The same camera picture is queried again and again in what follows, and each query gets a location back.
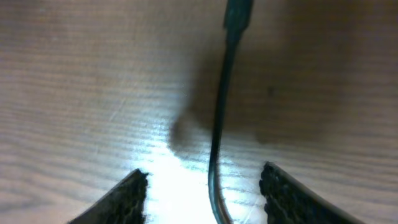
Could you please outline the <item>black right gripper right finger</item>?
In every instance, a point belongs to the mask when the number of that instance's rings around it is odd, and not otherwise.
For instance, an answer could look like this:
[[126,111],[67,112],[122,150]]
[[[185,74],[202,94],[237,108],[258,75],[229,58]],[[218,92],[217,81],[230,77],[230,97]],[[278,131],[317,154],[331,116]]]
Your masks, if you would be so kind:
[[259,181],[268,224],[364,224],[321,198],[273,162]]

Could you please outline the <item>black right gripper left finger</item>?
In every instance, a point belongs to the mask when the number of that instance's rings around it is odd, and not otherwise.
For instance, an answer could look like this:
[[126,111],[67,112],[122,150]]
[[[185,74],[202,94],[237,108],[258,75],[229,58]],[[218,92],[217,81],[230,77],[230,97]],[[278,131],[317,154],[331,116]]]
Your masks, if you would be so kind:
[[144,224],[148,174],[136,169],[69,224]]

